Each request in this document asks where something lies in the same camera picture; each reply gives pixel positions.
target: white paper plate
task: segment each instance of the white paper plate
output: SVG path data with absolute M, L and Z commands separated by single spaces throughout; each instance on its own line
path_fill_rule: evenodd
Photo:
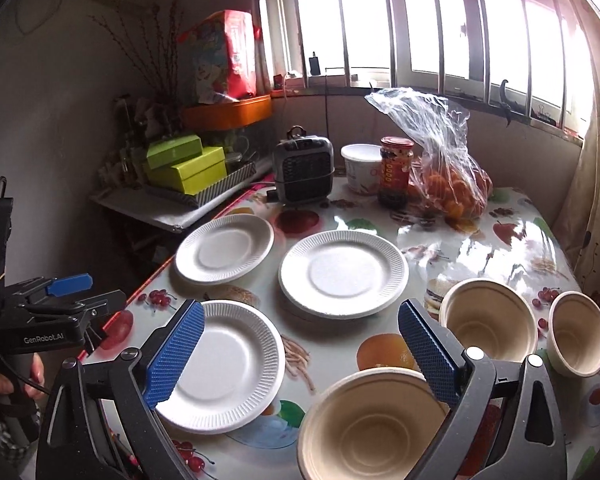
M 325 231 L 294 245 L 278 273 L 286 296 L 317 316 L 352 319 L 393 303 L 409 278 L 402 253 L 362 231 Z
M 254 269 L 273 245 L 273 227 L 256 215 L 222 216 L 187 236 L 176 253 L 176 268 L 188 280 L 215 285 Z
M 205 331 L 168 400 L 155 407 L 192 433 L 236 430 L 260 415 L 285 373 L 285 349 L 273 323 L 249 305 L 202 303 Z

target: red jar lid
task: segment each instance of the red jar lid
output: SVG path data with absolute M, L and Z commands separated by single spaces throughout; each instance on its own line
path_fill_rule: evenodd
M 413 141 L 406 137 L 383 137 L 380 143 L 389 148 L 413 148 Z

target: curtain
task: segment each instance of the curtain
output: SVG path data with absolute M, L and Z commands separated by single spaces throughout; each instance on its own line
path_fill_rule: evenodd
M 572 0 L 591 53 L 592 120 L 554 235 L 582 291 L 600 306 L 600 19 L 586 0 Z

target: glass jar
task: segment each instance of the glass jar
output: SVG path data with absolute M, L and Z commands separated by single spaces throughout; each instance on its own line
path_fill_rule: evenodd
M 407 204 L 413 141 L 406 137 L 383 137 L 380 145 L 382 175 L 378 202 L 391 209 L 402 209 Z

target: fruit-patterned tablecloth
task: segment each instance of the fruit-patterned tablecloth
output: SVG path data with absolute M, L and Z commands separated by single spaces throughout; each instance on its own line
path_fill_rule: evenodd
M 267 203 L 265 189 L 256 186 L 222 212 L 255 214 L 273 225 L 272 250 L 258 267 L 226 285 L 195 286 L 179 277 L 172 262 L 166 263 L 130 300 L 133 326 L 129 336 L 85 359 L 113 359 L 127 346 L 142 346 L 155 328 L 168 322 L 183 298 L 251 304 L 272 320 L 287 346 L 296 351 L 300 347 L 308 354 L 308 365 L 297 367 L 296 363 L 288 368 L 276 400 L 243 428 L 216 436 L 168 428 L 172 438 L 186 442 L 185 447 L 190 442 L 196 449 L 196 469 L 204 465 L 204 471 L 196 473 L 199 478 L 209 473 L 218 480 L 301 479 L 296 439 L 302 418 L 316 396 L 335 381 L 364 368 L 415 368 L 398 334 L 398 306 L 407 298 L 417 298 L 435 316 L 450 286 L 476 276 L 507 283 L 532 305 L 538 322 L 538 353 L 548 365 L 566 435 L 568 478 L 586 468 L 600 448 L 600 375 L 570 380 L 551 369 L 544 350 L 551 298 L 559 291 L 579 288 L 547 224 L 520 190 L 494 190 L 487 211 L 478 221 L 448 222 L 420 218 L 409 210 L 383 209 L 375 197 L 353 194 L 344 178 L 334 179 L 328 200 L 296 208 Z M 285 297 L 278 283 L 283 255 L 299 239 L 332 229 L 375 233 L 405 254 L 409 282 L 391 306 L 363 319 L 326 320 L 301 312 Z M 158 304 L 149 298 L 154 290 L 158 291 L 153 294 Z M 112 430 L 122 432 L 115 408 L 110 401 L 105 402 Z

